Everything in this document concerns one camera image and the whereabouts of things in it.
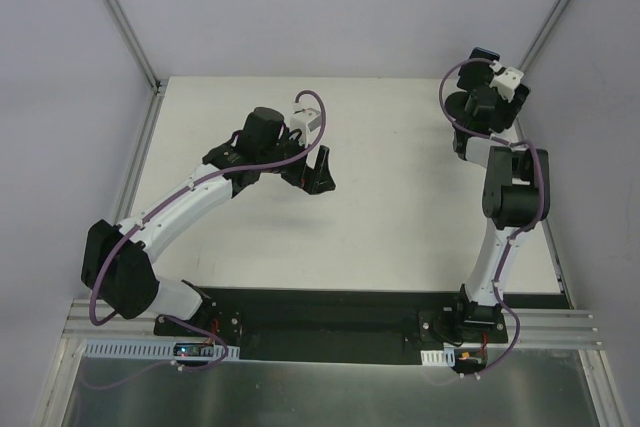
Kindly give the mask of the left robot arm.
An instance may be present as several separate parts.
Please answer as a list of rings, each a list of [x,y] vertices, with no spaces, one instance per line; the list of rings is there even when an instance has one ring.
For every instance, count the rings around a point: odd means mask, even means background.
[[[167,314],[188,335],[204,334],[211,312],[186,282],[153,270],[162,252],[209,211],[234,199],[264,173],[280,176],[309,195],[334,190],[329,150],[320,139],[322,110],[301,108],[290,118],[257,107],[242,129],[211,149],[178,187],[149,209],[117,224],[96,222],[88,231],[81,280],[93,301],[130,320],[145,312]]]

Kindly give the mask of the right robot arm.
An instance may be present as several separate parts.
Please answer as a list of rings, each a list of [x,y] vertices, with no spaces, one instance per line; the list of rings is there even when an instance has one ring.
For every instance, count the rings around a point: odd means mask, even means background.
[[[530,89],[517,87],[508,101],[486,82],[460,81],[457,88],[445,101],[454,119],[453,150],[485,169],[481,207],[487,219],[476,264],[447,321],[447,334],[460,345],[503,322],[504,281],[528,233],[549,213],[550,187],[546,150],[499,137],[512,126]]]

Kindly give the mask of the black round-base phone stand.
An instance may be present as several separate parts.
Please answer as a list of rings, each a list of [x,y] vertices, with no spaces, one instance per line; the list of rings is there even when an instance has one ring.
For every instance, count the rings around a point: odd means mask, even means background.
[[[498,100],[498,93],[489,85],[479,86],[469,92],[458,88],[446,98],[445,110],[460,125],[469,122],[488,124]]]

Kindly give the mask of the blue-edged black phone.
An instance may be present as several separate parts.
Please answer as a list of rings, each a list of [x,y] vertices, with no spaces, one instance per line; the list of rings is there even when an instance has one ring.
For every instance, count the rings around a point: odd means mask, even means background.
[[[469,62],[459,68],[456,86],[469,92],[479,86],[489,85],[494,76],[490,65],[499,60],[498,53],[475,47],[469,56]]]

